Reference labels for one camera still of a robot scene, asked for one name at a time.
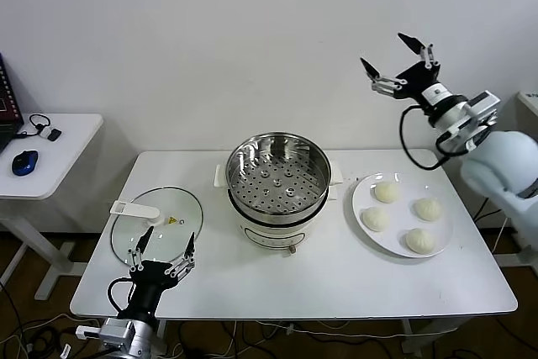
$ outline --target floor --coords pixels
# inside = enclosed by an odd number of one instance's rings
[[[484,239],[489,245],[494,243],[496,235],[485,234]],[[51,236],[50,240],[55,245],[60,245],[64,238]],[[71,254],[75,261],[86,261],[90,258],[93,248],[97,243],[97,238],[77,236],[76,248]],[[0,272],[9,263],[11,257],[19,247],[19,242],[7,233],[0,233]],[[497,252],[517,252],[518,248],[512,241],[510,235],[501,238]],[[8,282],[7,288],[15,305],[20,313],[23,322],[32,319],[48,319],[59,313],[69,313],[69,303],[71,296],[75,292],[78,279],[64,277],[57,284],[50,299],[44,302],[34,300],[34,293],[39,286],[41,278],[45,275],[47,264],[33,251],[27,251],[23,260],[17,267],[15,273]],[[458,331],[445,335],[435,343],[435,353],[430,345],[423,350],[423,357],[429,358],[459,358],[459,359],[500,359],[500,358],[537,358],[538,359],[538,338],[536,326],[538,325],[538,279],[535,274],[527,268],[509,268],[503,270],[510,286],[519,301],[519,308],[513,314],[499,316],[503,324],[519,338],[533,345],[533,351],[523,343],[518,342],[497,321],[497,317],[484,317],[472,319],[463,325]],[[5,293],[0,293],[0,340],[10,335],[16,327],[16,318]],[[228,331],[234,328],[233,322],[224,324]],[[331,327],[339,327],[342,322],[328,324]],[[68,319],[59,319],[54,323],[58,330],[73,326]],[[317,322],[302,322],[299,326],[305,330],[316,330],[322,332],[340,332],[346,334],[374,334],[391,335],[401,333],[402,327],[399,321],[362,321],[352,322],[339,330],[331,330]],[[236,342],[238,351],[245,347],[244,337],[250,343],[255,343],[262,338],[262,326],[257,323],[238,323],[236,331]],[[263,327],[266,336],[273,334],[273,328]],[[226,351],[230,343],[230,337],[225,333],[223,325],[213,321],[193,321],[183,324],[169,323],[166,328],[166,341],[173,347],[178,342],[178,329],[181,329],[183,348],[186,348],[188,357],[211,357],[204,356],[208,353],[222,354]],[[27,332],[27,339],[32,336],[33,331]],[[361,338],[334,338],[316,336],[316,338],[326,342],[315,341],[310,335],[293,333],[286,335],[285,330],[279,330],[269,341],[260,344],[261,347],[270,350],[273,357],[279,359],[310,357],[310,358],[331,358],[347,359],[356,357],[365,358],[387,358],[397,359],[412,357],[405,356],[400,350],[400,339],[369,341]],[[73,335],[61,335],[61,344],[71,344],[73,351],[83,346],[82,341],[78,341]],[[42,349],[42,342],[38,342],[37,349]],[[471,350],[476,352],[455,351]],[[98,350],[98,343],[93,341],[84,348],[84,351],[77,357],[82,358]],[[181,351],[181,347],[176,350],[176,354]],[[17,358],[18,344],[9,342],[5,351],[5,358]],[[50,357],[59,357],[58,353],[53,353]],[[240,355],[244,359],[257,357],[272,357],[270,354],[250,348]]]

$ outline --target white plate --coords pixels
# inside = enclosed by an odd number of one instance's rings
[[[374,188],[376,183],[381,181],[398,184],[399,199],[396,202],[383,203],[376,199]],[[353,212],[365,233],[381,247],[399,256],[425,258],[442,252],[452,237],[451,218],[438,195],[435,184],[422,183],[414,177],[397,172],[379,172],[363,178],[357,184],[353,193]],[[427,222],[414,212],[414,202],[421,198],[438,198],[443,206],[443,214],[438,220]],[[390,218],[390,223],[384,231],[371,231],[362,223],[362,211],[372,206],[382,208]],[[409,249],[405,242],[407,232],[417,227],[428,230],[435,237],[435,249],[429,254],[418,254]]]

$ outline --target glass lid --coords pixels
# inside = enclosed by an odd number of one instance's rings
[[[202,229],[203,213],[200,202],[189,191],[177,187],[163,187],[142,193],[132,203],[158,208],[164,222],[152,224],[148,219],[119,215],[110,233],[114,254],[129,265],[129,249],[135,250],[139,239],[154,226],[150,241],[142,255],[143,260],[171,262],[185,252],[194,233]]]

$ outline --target white table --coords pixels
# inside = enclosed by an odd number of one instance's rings
[[[0,152],[0,222],[23,242],[1,280],[5,285],[29,246],[50,263],[50,269],[35,294],[37,300],[49,298],[59,276],[80,277],[86,263],[71,262],[68,256],[74,243],[67,242],[56,249],[24,218],[22,212],[11,206],[9,200],[40,200],[52,195],[103,123],[99,114],[45,115],[50,118],[53,127],[62,131],[60,138],[55,142],[40,136],[12,140]],[[34,133],[29,114],[24,114],[24,122],[26,125],[21,131]],[[28,176],[17,177],[11,172],[11,163],[24,150],[37,150],[38,162]]]
[[[433,163],[427,150],[414,152]],[[333,150],[344,183],[339,199],[329,201],[312,235],[297,253],[271,251],[248,241],[239,230],[242,218],[226,191],[214,188],[217,164],[227,152],[148,151],[140,154],[120,194],[131,200],[164,186],[183,187],[203,207],[203,227],[196,244],[196,268],[181,284],[163,293],[160,319],[413,319],[439,317],[428,332],[458,326],[472,316],[506,313],[517,301],[445,172],[425,172],[400,150]],[[351,208],[357,178],[374,172],[402,172],[442,188],[443,204],[454,219],[446,250],[430,259],[398,257],[374,245],[359,228]],[[128,268],[110,246],[111,217],[71,301],[84,316],[114,316],[107,286]],[[129,284],[113,295],[126,305]],[[435,337],[404,343],[415,351]]]

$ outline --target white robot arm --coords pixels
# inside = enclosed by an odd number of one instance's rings
[[[538,145],[520,132],[493,132],[462,164],[461,174],[476,193],[490,198],[538,250],[538,196],[518,195],[538,178]]]
[[[435,170],[453,157],[466,155],[461,168],[463,180],[502,209],[526,241],[538,249],[538,196],[518,196],[538,178],[538,145],[519,132],[493,132],[500,100],[488,91],[471,100],[450,93],[437,81],[440,63],[434,58],[433,45],[425,46],[405,34],[398,36],[420,55],[420,61],[409,69],[391,78],[380,75],[364,59],[361,61],[372,80],[372,90],[417,102],[403,111],[399,125],[408,158],[424,170]],[[440,131],[435,148],[441,159],[433,166],[418,163],[405,145],[404,118],[413,109],[422,109],[430,125]]]

